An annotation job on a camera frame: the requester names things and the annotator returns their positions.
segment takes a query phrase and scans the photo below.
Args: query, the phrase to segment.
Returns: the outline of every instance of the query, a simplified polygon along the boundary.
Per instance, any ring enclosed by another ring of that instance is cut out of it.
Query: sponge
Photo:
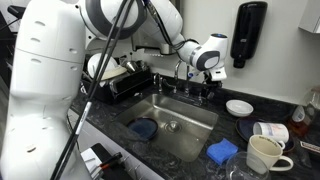
[[[229,159],[237,151],[238,147],[236,145],[223,138],[221,142],[209,146],[207,155],[221,166],[225,160]]]

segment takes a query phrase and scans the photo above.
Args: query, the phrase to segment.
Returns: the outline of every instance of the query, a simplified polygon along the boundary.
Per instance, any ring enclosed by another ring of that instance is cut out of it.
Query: white mug
[[[281,146],[273,139],[263,135],[253,135],[249,139],[248,153],[259,157],[270,171],[288,171],[293,167],[293,161],[282,156]],[[286,167],[274,167],[279,160],[285,160],[289,163]]]
[[[254,135],[268,136],[281,144],[285,148],[285,143],[289,140],[289,131],[283,124],[256,122],[253,125]]]

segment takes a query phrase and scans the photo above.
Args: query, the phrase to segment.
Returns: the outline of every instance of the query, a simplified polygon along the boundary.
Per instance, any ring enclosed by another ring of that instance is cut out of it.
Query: black countertop
[[[164,179],[226,179],[225,165],[216,164],[206,155],[206,150],[210,145],[220,142],[223,138],[238,146],[239,151],[246,150],[247,142],[240,137],[235,128],[235,122],[238,118],[233,117],[226,110],[225,104],[228,100],[239,99],[250,103],[254,107],[253,116],[270,122],[285,123],[295,108],[293,104],[225,89],[216,89],[213,99],[206,101],[201,107],[217,113],[219,115],[218,122],[198,158],[193,162],[184,162],[161,147],[141,141],[137,134],[128,130],[124,125],[112,121],[114,116],[154,93],[158,93],[158,91],[154,86],[151,86],[143,90],[140,95],[130,97],[116,105],[107,105],[95,100],[88,115],[88,122],[121,147],[135,154],[138,159]],[[191,100],[173,96],[171,93],[164,93],[164,95],[192,104]],[[72,109],[80,112],[84,105],[85,96],[79,93],[72,104]],[[270,172],[271,179],[314,179],[309,155],[305,149],[296,145],[295,149],[287,156],[294,161],[294,167],[289,171]]]

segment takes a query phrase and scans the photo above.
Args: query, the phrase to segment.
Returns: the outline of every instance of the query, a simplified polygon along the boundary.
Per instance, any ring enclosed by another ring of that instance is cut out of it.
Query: sink basin
[[[218,115],[184,102],[152,94],[115,117],[125,126],[132,120],[148,117],[158,124],[151,144],[186,162],[194,161],[207,141]]]

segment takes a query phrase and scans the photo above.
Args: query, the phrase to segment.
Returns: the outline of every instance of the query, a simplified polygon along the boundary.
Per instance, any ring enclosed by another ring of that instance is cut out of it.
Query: wall
[[[0,11],[5,18],[7,24],[14,21],[16,18],[8,13],[7,8],[10,5],[26,7],[31,0],[1,0],[0,1]],[[76,3],[78,0],[62,0],[67,3]],[[12,32],[17,32],[19,30],[20,21],[17,21],[9,26]]]
[[[187,38],[204,43],[211,33],[229,37],[243,0],[183,0],[184,31]],[[299,103],[304,94],[320,84],[320,35],[298,28],[307,0],[267,0],[268,11],[255,56],[244,69],[233,68],[228,53],[228,79],[223,87],[286,102]],[[176,57],[170,60],[144,55],[154,70],[173,74]]]

